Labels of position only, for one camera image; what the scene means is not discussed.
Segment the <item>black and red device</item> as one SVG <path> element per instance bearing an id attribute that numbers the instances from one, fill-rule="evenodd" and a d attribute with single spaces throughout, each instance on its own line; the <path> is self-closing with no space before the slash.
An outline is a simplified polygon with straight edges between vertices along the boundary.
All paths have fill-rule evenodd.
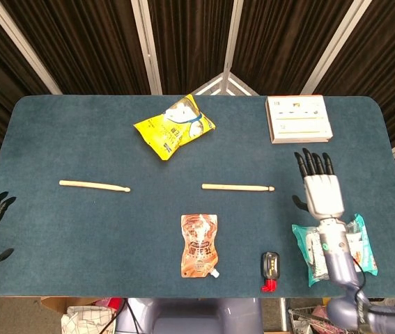
<path id="1" fill-rule="evenodd" d="M 280 277 L 279 254 L 276 252 L 265 252 L 261 257 L 261 273 L 264 279 L 262 292 L 274 292 L 277 288 L 277 281 Z"/>

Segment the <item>grey robot torso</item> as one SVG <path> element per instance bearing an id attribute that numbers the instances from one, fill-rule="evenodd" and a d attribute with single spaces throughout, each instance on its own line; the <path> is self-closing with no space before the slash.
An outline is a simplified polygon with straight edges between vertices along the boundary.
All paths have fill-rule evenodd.
<path id="1" fill-rule="evenodd" d="M 263 334 L 257 298 L 129 298 L 115 334 Z"/>

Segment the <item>white checked cloth bag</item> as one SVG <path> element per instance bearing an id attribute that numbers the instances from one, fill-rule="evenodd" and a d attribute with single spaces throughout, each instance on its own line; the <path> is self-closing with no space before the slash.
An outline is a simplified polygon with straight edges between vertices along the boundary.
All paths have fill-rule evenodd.
<path id="1" fill-rule="evenodd" d="M 100 334 L 107 324 L 103 334 L 114 334 L 116 322 L 110 323 L 113 316 L 114 311 L 107 307 L 69 306 L 61 318 L 61 334 Z"/>

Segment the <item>wooden drumstick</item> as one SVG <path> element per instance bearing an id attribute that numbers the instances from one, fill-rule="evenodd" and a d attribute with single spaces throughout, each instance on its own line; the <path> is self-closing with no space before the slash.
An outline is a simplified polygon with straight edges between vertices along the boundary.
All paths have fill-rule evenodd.
<path id="1" fill-rule="evenodd" d="M 220 191 L 266 191 L 274 192 L 273 186 L 261 185 L 241 185 L 241 184 L 206 184 L 201 185 L 202 189 L 206 190 L 220 190 Z"/>
<path id="2" fill-rule="evenodd" d="M 109 191 L 119 191 L 119 192 L 131 192 L 131 188 L 125 186 L 118 186 L 114 184 L 103 184 L 97 182 L 82 182 L 82 181 L 73 181 L 73 180 L 60 180 L 60 186 L 71 186 L 71 187 L 81 187 L 81 188 L 89 188 L 89 189 L 101 189 L 101 190 L 109 190 Z"/>

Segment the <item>dark brown curtain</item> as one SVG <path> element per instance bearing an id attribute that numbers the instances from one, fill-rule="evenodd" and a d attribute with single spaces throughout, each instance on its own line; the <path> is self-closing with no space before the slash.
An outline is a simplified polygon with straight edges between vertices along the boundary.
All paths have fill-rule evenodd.
<path id="1" fill-rule="evenodd" d="M 244 0 L 232 73 L 257 93 L 300 93 L 354 0 Z M 64 94 L 145 95 L 131 0 L 0 0 Z M 235 0 L 147 0 L 162 92 L 223 70 Z M 0 25 L 0 147 L 14 105 L 48 87 Z M 395 0 L 371 0 L 315 92 L 368 95 L 395 145 Z"/>

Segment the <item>white partition triangular foot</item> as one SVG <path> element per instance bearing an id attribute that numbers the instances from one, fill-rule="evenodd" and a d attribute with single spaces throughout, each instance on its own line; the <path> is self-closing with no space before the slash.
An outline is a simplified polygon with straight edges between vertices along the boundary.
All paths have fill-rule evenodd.
<path id="1" fill-rule="evenodd" d="M 230 96 L 254 96 L 258 93 L 249 87 L 243 80 L 233 73 L 218 74 L 210 81 L 199 86 L 192 92 L 193 95 L 230 95 Z"/>

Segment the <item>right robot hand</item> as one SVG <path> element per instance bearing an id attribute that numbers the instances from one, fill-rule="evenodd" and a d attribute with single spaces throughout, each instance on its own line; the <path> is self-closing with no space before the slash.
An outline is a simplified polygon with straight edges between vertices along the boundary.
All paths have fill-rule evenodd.
<path id="1" fill-rule="evenodd" d="M 302 177 L 306 202 L 296 195 L 292 201 L 298 209 L 309 212 L 316 220 L 340 219 L 344 213 L 343 198 L 338 177 L 334 173 L 328 153 L 312 153 L 302 149 L 304 155 L 295 152 L 295 158 Z"/>

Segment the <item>yellow snack bag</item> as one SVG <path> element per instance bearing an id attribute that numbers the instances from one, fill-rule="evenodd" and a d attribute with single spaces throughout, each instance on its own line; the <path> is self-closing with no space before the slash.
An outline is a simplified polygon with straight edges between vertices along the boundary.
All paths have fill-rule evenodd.
<path id="1" fill-rule="evenodd" d="M 145 142 L 163 161 L 169 160 L 181 146 L 216 129 L 189 94 L 165 112 L 134 124 Z"/>

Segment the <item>red bag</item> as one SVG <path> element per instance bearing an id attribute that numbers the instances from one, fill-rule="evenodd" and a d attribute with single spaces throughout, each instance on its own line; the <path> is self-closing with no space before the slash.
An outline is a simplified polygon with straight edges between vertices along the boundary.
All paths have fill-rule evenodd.
<path id="1" fill-rule="evenodd" d="M 110 308 L 114 311 L 117 311 L 121 308 L 123 302 L 125 301 L 124 298 L 122 297 L 106 297 L 103 299 L 99 299 L 93 303 L 93 305 L 99 306 L 99 307 L 106 307 Z"/>

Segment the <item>teal noodle packet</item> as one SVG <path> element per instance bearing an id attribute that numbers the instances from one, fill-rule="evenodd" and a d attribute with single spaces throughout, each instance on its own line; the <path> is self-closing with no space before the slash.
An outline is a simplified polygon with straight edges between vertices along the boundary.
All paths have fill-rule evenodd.
<path id="1" fill-rule="evenodd" d="M 308 268 L 308 285 L 311 287 L 321 280 L 329 280 L 323 247 L 316 227 L 292 225 L 292 232 Z M 374 276 L 378 274 L 378 267 L 373 256 L 364 218 L 355 214 L 354 219 L 346 224 L 346 237 L 350 252 L 358 262 L 356 272 L 360 267 L 364 272 Z"/>

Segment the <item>brown cardboard box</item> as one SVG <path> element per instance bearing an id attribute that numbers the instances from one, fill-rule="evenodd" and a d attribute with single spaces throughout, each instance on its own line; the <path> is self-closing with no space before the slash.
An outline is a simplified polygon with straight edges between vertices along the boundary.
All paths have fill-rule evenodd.
<path id="1" fill-rule="evenodd" d="M 41 303 L 51 310 L 58 313 L 65 314 L 68 307 L 70 306 L 88 306 L 93 305 L 93 303 L 99 299 L 106 297 L 42 297 Z"/>

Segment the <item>orange peanut butter pouch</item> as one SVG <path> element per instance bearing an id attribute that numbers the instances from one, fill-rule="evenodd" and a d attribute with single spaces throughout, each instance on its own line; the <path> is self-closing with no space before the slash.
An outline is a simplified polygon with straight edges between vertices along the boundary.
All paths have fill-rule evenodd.
<path id="1" fill-rule="evenodd" d="M 185 242 L 181 257 L 183 278 L 219 277 L 219 257 L 215 248 L 218 220 L 216 214 L 186 214 L 180 220 Z"/>

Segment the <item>white flat cardboard box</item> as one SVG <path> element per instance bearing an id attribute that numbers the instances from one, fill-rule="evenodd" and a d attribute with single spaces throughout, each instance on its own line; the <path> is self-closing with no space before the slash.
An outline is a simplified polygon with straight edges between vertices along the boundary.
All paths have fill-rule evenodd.
<path id="1" fill-rule="evenodd" d="M 270 140 L 279 143 L 327 143 L 333 137 L 322 95 L 268 96 Z"/>

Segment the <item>blue felt table mat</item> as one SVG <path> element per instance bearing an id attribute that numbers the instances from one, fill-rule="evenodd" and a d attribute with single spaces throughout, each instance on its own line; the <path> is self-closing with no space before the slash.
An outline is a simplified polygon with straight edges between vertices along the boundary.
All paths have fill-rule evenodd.
<path id="1" fill-rule="evenodd" d="M 315 226 L 295 152 L 270 141 L 265 98 L 198 96 L 216 129 L 161 160 L 134 124 L 171 95 L 35 95 L 20 99 L 0 151 L 0 193 L 15 196 L 0 222 L 0 296 L 260 297 L 261 256 L 280 256 L 275 296 L 338 296 L 308 285 L 292 225 Z M 131 192 L 60 186 L 97 182 Z M 202 189 L 273 186 L 274 192 Z M 183 278 L 186 214 L 216 214 L 219 277 Z"/>

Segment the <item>pink packet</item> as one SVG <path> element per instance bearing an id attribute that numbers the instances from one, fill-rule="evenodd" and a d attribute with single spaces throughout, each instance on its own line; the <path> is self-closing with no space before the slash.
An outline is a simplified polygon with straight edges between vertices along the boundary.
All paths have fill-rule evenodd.
<path id="1" fill-rule="evenodd" d="M 324 305 L 317 305 L 314 309 L 313 312 L 311 313 L 312 317 L 315 317 L 317 319 L 323 319 L 324 321 L 328 320 L 327 316 L 327 310 Z"/>

